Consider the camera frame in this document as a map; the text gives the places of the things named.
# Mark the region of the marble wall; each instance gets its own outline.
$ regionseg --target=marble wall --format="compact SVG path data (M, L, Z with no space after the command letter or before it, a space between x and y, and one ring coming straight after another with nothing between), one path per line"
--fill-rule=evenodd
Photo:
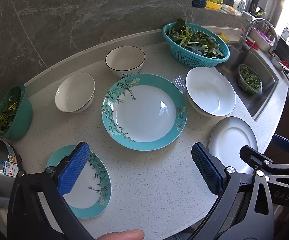
M182 17L240 28L241 17L192 0L0 0L0 99L55 63L96 44L159 29Z

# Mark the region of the tile grout line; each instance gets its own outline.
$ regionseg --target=tile grout line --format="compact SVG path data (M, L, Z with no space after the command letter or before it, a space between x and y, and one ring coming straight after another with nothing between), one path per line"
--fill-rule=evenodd
M20 22L20 24L21 24L21 26L22 26L22 29L23 29L24 33L26 34L26 36L27 36L28 40L30 41L32 47L34 48L34 50L36 51L36 53L38 54L39 58L41 59L41 61L43 62L43 64L45 65L45 67L46 67L46 69L47 69L48 67L46 66L46 63L44 62L44 60L43 60L42 57L40 56L40 54L39 54L39 52L37 51L36 47L33 45L33 43L32 43L32 41L31 41L29 35L27 34L27 31L25 30L25 28L24 28L24 26L23 26L23 23L22 23L22 21L21 21L21 19L20 19L20 16L19 16L17 10L15 9L15 6L14 6L14 3L13 3L13 0L11 0L11 2L12 2L13 9L14 9L14 11L15 11L17 17L18 17L18 20L19 20L19 22Z

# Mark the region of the silver screw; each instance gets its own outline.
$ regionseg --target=silver screw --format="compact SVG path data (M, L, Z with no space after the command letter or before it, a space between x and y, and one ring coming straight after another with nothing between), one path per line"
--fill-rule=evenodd
M235 169L233 167L227 167L227 172L228 173L235 173Z
M257 175L260 177L263 177L264 173L263 173L263 171L257 170Z
M19 171L17 176L22 177L24 175L24 171Z
M54 166L50 166L50 167L46 168L46 172L47 173L52 173L54 171L55 171L55 167Z

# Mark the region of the leafy green vegetable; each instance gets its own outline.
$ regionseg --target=leafy green vegetable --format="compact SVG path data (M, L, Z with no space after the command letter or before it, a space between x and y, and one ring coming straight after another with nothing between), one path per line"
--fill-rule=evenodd
M3 111L0 114L0 128L2 128L4 132L6 132L9 126L12 124L14 116L17 112L17 108L19 106L19 98L11 96L9 101L10 103L8 105L3 102Z
M190 32L190 27L185 26L185 21L180 18L174 27L168 30L167 35L178 45L198 55L211 58L224 57L219 51L216 38L206 36L203 32Z
M246 66L243 66L240 69L242 78L246 81L246 83L254 88L255 90L260 90L261 82L257 75L250 73L249 69Z

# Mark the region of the basket of leafy greens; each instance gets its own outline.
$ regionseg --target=basket of leafy greens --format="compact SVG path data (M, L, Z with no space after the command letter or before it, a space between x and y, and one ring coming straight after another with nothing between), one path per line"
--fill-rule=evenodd
M162 29L173 56L189 67L214 67L230 57L225 42L215 33L178 19Z
M0 102L0 138L20 140L32 120L32 105L23 85L9 90Z
M244 64L238 66L238 85L250 95L262 93L260 77L253 69Z

